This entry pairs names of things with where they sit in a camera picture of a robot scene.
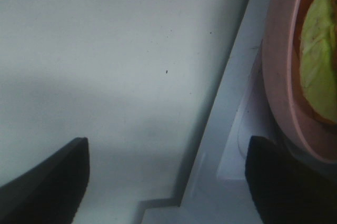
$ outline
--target black object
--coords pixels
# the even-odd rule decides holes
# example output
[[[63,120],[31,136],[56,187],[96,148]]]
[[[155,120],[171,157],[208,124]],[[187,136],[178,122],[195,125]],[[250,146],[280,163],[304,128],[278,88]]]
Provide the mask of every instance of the black object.
[[[87,138],[76,138],[0,188],[1,224],[68,224],[89,181]]]
[[[251,138],[245,175],[265,224],[337,223],[337,185],[266,138]]]

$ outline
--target pink bowl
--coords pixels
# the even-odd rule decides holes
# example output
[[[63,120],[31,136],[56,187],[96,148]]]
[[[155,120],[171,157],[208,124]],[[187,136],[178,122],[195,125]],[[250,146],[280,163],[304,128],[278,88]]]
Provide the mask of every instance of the pink bowl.
[[[303,97],[299,37],[312,0],[271,0],[262,45],[263,77],[275,119],[287,137],[315,158],[337,162],[337,127],[314,119]]]

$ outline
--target pink plate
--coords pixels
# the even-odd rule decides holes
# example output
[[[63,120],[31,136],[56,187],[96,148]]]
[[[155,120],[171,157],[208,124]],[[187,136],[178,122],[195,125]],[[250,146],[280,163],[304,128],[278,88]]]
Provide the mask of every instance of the pink plate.
[[[337,162],[337,126],[314,119],[302,94],[299,36],[312,0],[271,0],[262,46],[266,94],[288,138],[315,158]]]

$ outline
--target lettuce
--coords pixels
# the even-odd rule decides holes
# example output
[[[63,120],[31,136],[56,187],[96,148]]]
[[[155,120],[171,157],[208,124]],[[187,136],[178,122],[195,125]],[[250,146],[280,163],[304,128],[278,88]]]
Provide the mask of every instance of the lettuce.
[[[300,79],[304,97],[316,113],[337,124],[336,49],[331,0],[313,0],[301,33]]]

